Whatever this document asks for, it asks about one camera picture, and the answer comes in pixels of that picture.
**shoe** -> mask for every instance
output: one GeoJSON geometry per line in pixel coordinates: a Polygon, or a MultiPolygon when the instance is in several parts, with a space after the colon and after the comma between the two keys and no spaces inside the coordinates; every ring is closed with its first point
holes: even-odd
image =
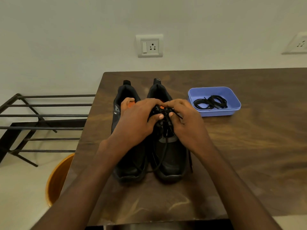
{"type": "MultiPolygon", "coordinates": [[[[153,83],[147,98],[157,98],[163,102],[172,100],[159,78],[155,78],[153,83]]],[[[155,106],[150,116],[159,113],[161,109],[163,108],[155,106]]],[[[165,117],[155,124],[152,134],[147,138],[147,151],[155,175],[164,182],[178,182],[186,171],[188,151],[174,134],[168,116],[170,111],[171,109],[164,110],[165,117]]]]}
{"type": "MultiPolygon", "coordinates": [[[[123,85],[118,88],[117,96],[114,99],[112,130],[114,131],[120,119],[120,106],[126,97],[133,97],[135,102],[140,101],[136,90],[131,86],[131,82],[125,80],[123,85]]],[[[142,180],[146,174],[148,159],[145,152],[145,143],[141,142],[137,146],[130,149],[126,155],[118,162],[113,170],[113,176],[120,183],[138,182],[142,180]]]]}

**shoe heel pull tab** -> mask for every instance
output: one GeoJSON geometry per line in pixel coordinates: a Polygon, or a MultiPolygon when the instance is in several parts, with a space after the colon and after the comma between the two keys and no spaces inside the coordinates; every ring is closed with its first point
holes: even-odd
{"type": "Polygon", "coordinates": [[[155,78],[153,83],[154,84],[161,84],[161,79],[160,78],[155,78]]]}
{"type": "Polygon", "coordinates": [[[131,82],[129,80],[124,80],[124,82],[122,84],[123,85],[131,85],[131,82]]]}

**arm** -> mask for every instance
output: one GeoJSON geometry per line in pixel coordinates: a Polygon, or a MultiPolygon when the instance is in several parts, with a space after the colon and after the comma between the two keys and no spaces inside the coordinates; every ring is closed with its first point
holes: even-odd
{"type": "Polygon", "coordinates": [[[281,230],[260,201],[213,145],[200,114],[186,100],[163,104],[180,112],[170,113],[174,132],[207,169],[236,230],[281,230]]]}
{"type": "Polygon", "coordinates": [[[133,98],[121,104],[121,118],[111,134],[103,140],[91,164],[74,180],[55,204],[33,226],[38,229],[84,229],[99,195],[115,165],[133,146],[153,131],[154,124],[163,118],[148,116],[152,108],[162,105],[157,99],[145,99],[128,109],[133,98]]]}

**black shoe rack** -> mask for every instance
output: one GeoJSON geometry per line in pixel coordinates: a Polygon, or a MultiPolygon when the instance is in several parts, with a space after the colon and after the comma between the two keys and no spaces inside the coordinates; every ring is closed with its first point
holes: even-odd
{"type": "Polygon", "coordinates": [[[65,107],[65,106],[92,106],[89,104],[29,104],[26,99],[31,98],[67,98],[67,97],[95,97],[94,94],[81,95],[45,95],[45,96],[22,96],[16,94],[0,106],[0,118],[3,117],[37,117],[37,122],[16,122],[10,126],[0,126],[0,129],[6,129],[5,133],[0,139],[0,163],[7,153],[10,153],[18,158],[28,162],[37,167],[38,165],[32,161],[19,155],[20,152],[75,152],[75,150],[23,150],[23,147],[29,141],[42,140],[79,140],[79,138],[31,138],[37,130],[52,130],[55,133],[59,130],[83,130],[88,114],[39,114],[34,107],[65,107]],[[24,104],[13,104],[15,101],[21,100],[24,104]],[[10,107],[28,107],[34,114],[1,114],[10,107]],[[84,117],[84,119],[65,119],[65,120],[45,120],[44,117],[84,117]],[[21,143],[13,150],[11,147],[22,130],[30,130],[21,143]]]}

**forearm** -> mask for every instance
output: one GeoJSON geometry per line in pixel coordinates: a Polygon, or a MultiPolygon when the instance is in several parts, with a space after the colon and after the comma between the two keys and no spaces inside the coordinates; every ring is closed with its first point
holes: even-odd
{"type": "Polygon", "coordinates": [[[116,158],[102,142],[92,163],[75,179],[32,229],[84,229],[116,158]]]}
{"type": "Polygon", "coordinates": [[[215,147],[199,155],[236,230],[281,229],[215,147]]]}

